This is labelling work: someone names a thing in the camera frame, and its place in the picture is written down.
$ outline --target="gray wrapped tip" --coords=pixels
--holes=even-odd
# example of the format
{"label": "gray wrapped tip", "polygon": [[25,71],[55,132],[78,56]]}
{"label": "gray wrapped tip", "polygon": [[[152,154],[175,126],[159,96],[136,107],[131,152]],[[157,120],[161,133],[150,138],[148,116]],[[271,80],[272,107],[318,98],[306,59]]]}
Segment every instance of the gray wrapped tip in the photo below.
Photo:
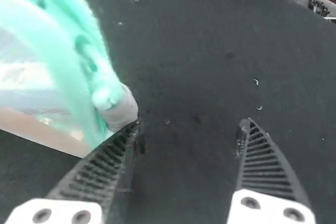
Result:
{"label": "gray wrapped tip", "polygon": [[139,108],[137,102],[131,90],[124,84],[122,86],[124,94],[120,101],[107,110],[98,110],[108,129],[112,132],[117,132],[138,119]]}

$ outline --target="mint green toy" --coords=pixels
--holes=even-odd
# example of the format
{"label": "mint green toy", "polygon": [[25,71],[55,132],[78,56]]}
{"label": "mint green toy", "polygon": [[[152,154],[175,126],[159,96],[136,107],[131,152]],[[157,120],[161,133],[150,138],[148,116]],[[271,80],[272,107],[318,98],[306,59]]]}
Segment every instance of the mint green toy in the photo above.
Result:
{"label": "mint green toy", "polygon": [[[111,123],[107,122],[107,118],[119,121],[118,127],[135,120],[138,107],[111,67],[98,21],[85,0],[0,0],[0,10],[0,28],[31,50],[36,60],[33,66],[26,60],[16,61],[15,57],[5,61],[0,54],[2,67],[8,69],[10,64],[12,67],[19,63],[25,69],[45,69],[40,72],[45,71],[50,77],[50,81],[43,82],[41,79],[48,78],[39,74],[38,78],[34,77],[35,81],[26,81],[25,86],[20,87],[21,93],[30,88],[26,93],[36,97],[27,101],[33,104],[32,110],[34,106],[40,106],[40,102],[36,102],[38,99],[44,101],[46,107],[50,106],[48,101],[53,100],[51,97],[54,95],[50,93],[48,98],[44,98],[44,94],[56,89],[63,100],[60,104],[64,103],[71,112],[91,148],[112,134],[107,128],[106,123]],[[0,106],[3,105],[2,100],[0,97]],[[123,109],[118,108],[117,113],[114,110],[113,118],[107,116],[107,111],[121,103]],[[44,115],[49,118],[51,108],[46,109],[47,113],[37,113],[37,118],[41,121]],[[126,114],[127,119],[120,120]],[[69,124],[58,123],[57,120],[51,120],[50,125],[66,132],[70,130]]]}

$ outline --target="debris speck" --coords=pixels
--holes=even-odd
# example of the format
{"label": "debris speck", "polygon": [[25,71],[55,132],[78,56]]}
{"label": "debris speck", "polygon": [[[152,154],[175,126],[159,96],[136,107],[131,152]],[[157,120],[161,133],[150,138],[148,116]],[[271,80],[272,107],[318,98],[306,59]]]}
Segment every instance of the debris speck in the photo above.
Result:
{"label": "debris speck", "polygon": [[256,82],[256,85],[259,86],[259,80],[258,79],[253,79]]}

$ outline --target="screw hole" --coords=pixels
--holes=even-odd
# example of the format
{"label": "screw hole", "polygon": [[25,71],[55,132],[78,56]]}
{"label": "screw hole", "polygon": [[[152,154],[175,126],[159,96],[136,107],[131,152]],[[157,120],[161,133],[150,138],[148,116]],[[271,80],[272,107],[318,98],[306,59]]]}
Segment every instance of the screw hole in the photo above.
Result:
{"label": "screw hole", "polygon": [[72,224],[88,224],[91,220],[91,213],[83,210],[76,213],[72,218]]}
{"label": "screw hole", "polygon": [[242,205],[251,208],[251,209],[260,209],[260,204],[257,200],[250,198],[250,197],[245,197],[241,200],[240,202]]}
{"label": "screw hole", "polygon": [[284,210],[283,215],[285,215],[287,218],[289,218],[291,220],[294,220],[294,221],[297,221],[297,222],[304,222],[304,220],[305,220],[304,219],[305,217],[303,216],[303,214],[300,211],[298,211],[294,208],[286,208]]}
{"label": "screw hole", "polygon": [[51,216],[50,209],[48,208],[42,209],[33,216],[33,223],[44,223],[50,218],[50,216]]}

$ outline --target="black carpet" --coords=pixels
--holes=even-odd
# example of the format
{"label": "black carpet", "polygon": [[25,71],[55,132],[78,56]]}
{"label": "black carpet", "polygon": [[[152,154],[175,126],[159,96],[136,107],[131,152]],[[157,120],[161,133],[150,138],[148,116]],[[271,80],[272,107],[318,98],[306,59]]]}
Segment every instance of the black carpet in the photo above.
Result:
{"label": "black carpet", "polygon": [[[287,0],[88,1],[146,126],[149,152],[135,170],[128,224],[225,223],[235,131],[246,117],[284,152],[319,223],[333,223],[336,26]],[[75,163],[2,142],[3,214],[44,196]]]}

